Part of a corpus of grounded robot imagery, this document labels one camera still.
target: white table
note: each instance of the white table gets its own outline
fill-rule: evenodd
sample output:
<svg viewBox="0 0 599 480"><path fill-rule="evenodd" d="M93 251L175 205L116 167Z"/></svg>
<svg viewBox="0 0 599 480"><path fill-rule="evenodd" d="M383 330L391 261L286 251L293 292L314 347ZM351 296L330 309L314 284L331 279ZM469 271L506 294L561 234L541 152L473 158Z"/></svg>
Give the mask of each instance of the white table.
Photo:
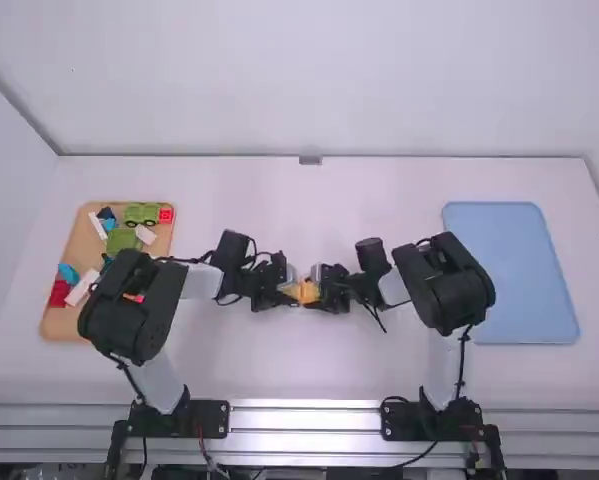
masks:
<svg viewBox="0 0 599 480"><path fill-rule="evenodd" d="M548 223L581 338L574 346L471 345L467 392L489 410L490 420L502 424L512 465L599 468L599 198L582 160L326 158L322 166L301 166L296 158L89 157L61 163L0 317L1 424L101 429L84 433L75 427L74 438L46 432L47 458L100 460L111 419L123 416L124 408L111 405L131 399L122 375L94 349L51 344L38 335L74 212L86 201L107 199L172 202L177 210L175 255L199 255L216 245L224 228L232 228L254 237L260 249L283 249L303 272L317 261L341 262L355 270L354 243L368 236L382 237L389 250L438 233L443 230L441 208L448 201L535 202ZM233 416L237 430L217 446L227 460L262 462L261 457L239 456L259 445L261 452L290 452L285 458L295 464L390 465L408 458L408 452L376 434L362 438L359 431L378 428L371 409L381 398L415 397L434 352L430 332L411 306L383 318L388 335L360 308L347 316L283 308L251 314L245 301L230 308L181 302L167 349L193 396L228 398L244 407ZM77 423L75 404L82 405ZM253 405L290 410L266 413L264 408L253 416L247 414ZM306 406L328 408L306 416L297 410ZM266 443L267 434L248 437L264 427L294 431L323 425L350 430L338 438L341 448L357 454L324 460L324 452L333 447L332 439L319 437L323 433L311 433L310 442L283 437L290 444L278 438ZM0 432L0 455L18 445L16 458L30 458L24 451L33 440L14 428L8 432ZM12 432L21 435L14 439ZM563 435L567 432L586 432L589 438L579 441ZM158 443L163 462L176 456L166 451L168 442ZM186 445L194 449L194 442ZM93 450L70 456L62 448ZM457 465L457 451L448 448L426 461ZM321 454L313 455L314 449ZM410 453L419 450L414 446Z"/></svg>

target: wire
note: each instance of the wire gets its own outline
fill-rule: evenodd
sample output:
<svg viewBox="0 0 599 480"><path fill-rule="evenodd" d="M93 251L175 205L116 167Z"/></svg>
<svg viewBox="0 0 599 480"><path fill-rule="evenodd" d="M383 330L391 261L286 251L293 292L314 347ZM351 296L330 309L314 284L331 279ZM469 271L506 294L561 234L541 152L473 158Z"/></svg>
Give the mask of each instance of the wire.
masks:
<svg viewBox="0 0 599 480"><path fill-rule="evenodd" d="M146 445L146 436L143 438L143 464L141 465L141 470L139 470L139 475L137 478L141 478L143 476L143 472L146 471L146 465L148 465L148 446Z"/></svg>
<svg viewBox="0 0 599 480"><path fill-rule="evenodd" d="M403 468L403 467L407 467L408 465L412 465L413 463L418 462L419 460L421 460L424 457L427 457L428 454L430 452L432 452L432 450L437 446L437 444L439 443L439 440L435 440L434 442L432 442L430 444L430 446L428 448L426 448L423 452L421 452L419 455L417 455L415 458L411 458L410 460L408 460L407 462L403 462L403 463L399 463L397 465L392 466L391 468Z"/></svg>
<svg viewBox="0 0 599 480"><path fill-rule="evenodd" d="M355 297L355 300L357 300L359 305L361 305L363 308L365 308L368 311L368 313L370 314L370 316L375 319L375 321L379 324L379 327L381 327L381 330L383 330L383 333L388 333L388 330L386 330L386 327L384 327L383 322L381 321L381 318L379 317L379 313L377 312L376 305L373 305L372 309L371 309L370 304L368 302L366 302L363 298L361 298L361 296L359 296L357 294L357 292L355 292L355 290L350 285L347 285L345 283L337 283L337 282L332 282L332 284L335 287L347 288L350 292L352 292L352 294Z"/></svg>
<svg viewBox="0 0 599 480"><path fill-rule="evenodd" d="M206 253L204 253L202 256L200 256L199 258L177 258L177 257L157 257L155 258L155 261L159 261L159 260L163 260L165 262L179 262L179 263L207 263L208 259L212 256L212 254L215 253L214 250L208 250Z"/></svg>
<svg viewBox="0 0 599 480"><path fill-rule="evenodd" d="M252 242L252 248L254 250L254 253L251 256L246 257L245 265L247 265L248 263L250 263L250 266L248 267L248 271L252 272L254 270L254 268L255 268L255 264L257 263L257 258L258 257L260 257L261 255L272 256L272 253L270 253L270 252L259 252L257 250L257 242L255 241L255 239L252 238L252 237L248 237L248 240L250 240ZM220 307L227 307L229 305L234 305L235 303L237 303L242 298L243 298L243 295L239 295L237 298L235 298L233 300L230 300L229 302L226 302L226 303L221 303L218 298L215 298L215 303L217 305L219 305Z"/></svg>
<svg viewBox="0 0 599 480"><path fill-rule="evenodd" d="M137 398L141 402L146 403L146 396L139 389L139 386L137 385L137 382L135 382L135 379L132 378L132 375L130 375L130 370L128 368L128 365L126 365L125 362L122 362L118 358L113 357L109 353L103 353L103 356L106 357L108 360L112 360L113 362L115 362L117 364L117 368L124 373L124 375L128 379L128 382L130 382L130 386L135 391L135 395L137 395Z"/></svg>
<svg viewBox="0 0 599 480"><path fill-rule="evenodd" d="M466 382L464 382L463 380L464 364L466 363L466 342L470 340L470 336L468 335L468 333L470 333L470 330L472 330L473 326L474 325L468 325L466 329L463 331L461 337L459 337L459 350L461 353L459 357L459 379L457 380L457 383L455 385L455 400L459 399L459 396L461 395L461 389L466 384Z"/></svg>
<svg viewBox="0 0 599 480"><path fill-rule="evenodd" d="M128 382L130 382L130 386L134 390L135 395L137 395L137 398L139 399L139 401L145 405L146 404L146 396L139 388L139 385L137 385L137 382L135 382L135 379L132 378L132 375L130 375L130 369L128 368L128 365L125 362L123 362L122 360L119 360L118 358L113 357L109 353L104 353L103 356L109 360L112 360L113 362L115 362L117 364L117 368L124 373L124 375L128 379ZM143 473L146 471L146 465L148 465L148 446L146 444L146 436L145 435L142 437L142 441L143 441L143 464L141 465L141 470L139 470L139 475L137 475L137 479L140 479L143 476Z"/></svg>
<svg viewBox="0 0 599 480"><path fill-rule="evenodd" d="M470 432L471 434L478 433L478 432L476 432L477 427L475 427L474 425L459 425L459 428L466 430L466 431ZM469 437L469 439L470 439L470 443L472 444L472 449L475 451L475 453L479 453L479 447L477 446L477 441L472 437Z"/></svg>
<svg viewBox="0 0 599 480"><path fill-rule="evenodd" d="M201 450L201 454L203 455L204 460L206 461L206 465L208 466L208 470L211 472L217 472L222 477L230 480L230 473L223 470L218 463L216 463L213 458L206 450L206 443L203 439L203 430L201 425L197 425L197 435L199 436L199 450Z"/></svg>
<svg viewBox="0 0 599 480"><path fill-rule="evenodd" d="M219 305L220 307L227 307L228 305L234 305L235 303L237 303L239 300L241 300L243 298L243 295L239 295L237 298L235 298L234 300L230 300L229 302L226 303L221 303L219 301L218 298L215 298L215 303L217 305Z"/></svg>
<svg viewBox="0 0 599 480"><path fill-rule="evenodd" d="M466 342L468 342L470 340L470 336L468 335L468 333L470 333L470 330L472 329L473 326L474 325L468 325L466 327L466 329L463 331L463 333L461 334L461 337L459 337L459 341L461 342L461 345L459 347L461 354L460 354L460 359L459 359L459 378L457 380L456 387L455 387L455 400L457 400L459 398L459 396L461 395L461 388L465 385L463 376L464 376L464 364L465 364L465 360L466 360ZM403 403L410 403L404 397L394 395L391 397L384 398L384 400L381 402L380 409L383 410L385 403L390 400L398 400ZM430 452L432 452L432 450L437 446L438 443L439 443L439 440L435 440L434 442L432 442L432 444L430 444L430 446L427 449L425 449L423 452L421 452L415 458L412 458L412 459L408 460L407 462L394 465L391 468L403 468L403 467L407 467L408 465L412 465L415 462L418 462L422 458L425 458L426 456L428 456L428 454Z"/></svg>

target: white wall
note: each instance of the white wall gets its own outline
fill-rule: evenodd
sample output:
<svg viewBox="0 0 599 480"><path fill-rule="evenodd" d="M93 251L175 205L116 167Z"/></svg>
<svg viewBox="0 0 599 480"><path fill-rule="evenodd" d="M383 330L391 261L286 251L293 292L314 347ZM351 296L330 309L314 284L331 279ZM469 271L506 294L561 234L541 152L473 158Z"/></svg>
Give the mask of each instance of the white wall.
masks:
<svg viewBox="0 0 599 480"><path fill-rule="evenodd" d="M0 94L0 310L56 159Z"/></svg>
<svg viewBox="0 0 599 480"><path fill-rule="evenodd" d="M0 0L0 77L68 153L570 153L599 181L599 0Z"/></svg>

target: white lego brick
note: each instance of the white lego brick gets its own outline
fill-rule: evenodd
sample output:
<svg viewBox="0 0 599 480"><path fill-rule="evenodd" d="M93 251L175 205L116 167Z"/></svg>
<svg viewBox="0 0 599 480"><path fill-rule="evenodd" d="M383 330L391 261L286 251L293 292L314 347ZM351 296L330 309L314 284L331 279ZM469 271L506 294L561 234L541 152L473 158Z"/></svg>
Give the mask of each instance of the white lego brick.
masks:
<svg viewBox="0 0 599 480"><path fill-rule="evenodd" d="M135 227L135 235L146 245L152 245L152 242L154 242L157 238L157 234L155 232L144 227L143 225L137 225Z"/></svg>
<svg viewBox="0 0 599 480"><path fill-rule="evenodd" d="M99 272L94 268L88 270L79 280L79 283L74 286L70 293L66 296L64 301L71 307L76 306L86 293L88 293L88 287L95 283L99 278Z"/></svg>
<svg viewBox="0 0 599 480"><path fill-rule="evenodd" d="M88 218L90 218L92 226L95 227L95 230L97 230L97 235L99 235L99 238L104 241L108 240L108 234L103 229L103 225L101 225L101 222L97 218L97 214L95 212L88 212Z"/></svg>

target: wooden board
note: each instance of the wooden board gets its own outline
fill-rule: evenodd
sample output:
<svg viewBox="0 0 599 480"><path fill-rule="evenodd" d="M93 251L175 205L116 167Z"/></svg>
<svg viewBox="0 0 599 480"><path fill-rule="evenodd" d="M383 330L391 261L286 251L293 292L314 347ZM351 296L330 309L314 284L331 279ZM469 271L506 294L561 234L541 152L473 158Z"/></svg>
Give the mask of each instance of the wooden board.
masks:
<svg viewBox="0 0 599 480"><path fill-rule="evenodd" d="M103 266L101 254L106 251L106 242L97 235L88 218L88 212L97 213L103 207L108 206L112 208L117 223L122 224L125 207L131 203L135 202L88 202L79 208L68 243L61 257L61 263L71 265L79 272L79 275L83 275L90 268L100 271ZM164 207L172 208L174 212L172 205L159 203ZM153 256L168 255L174 229L174 218L169 225L159 224L149 228L157 234L157 238L150 246L141 244L141 251L150 253ZM41 336L52 342L85 341L77 333L77 319L87 298L87 295L84 296L75 307L66 305L64 308L53 308L46 305L39 325Z"/></svg>

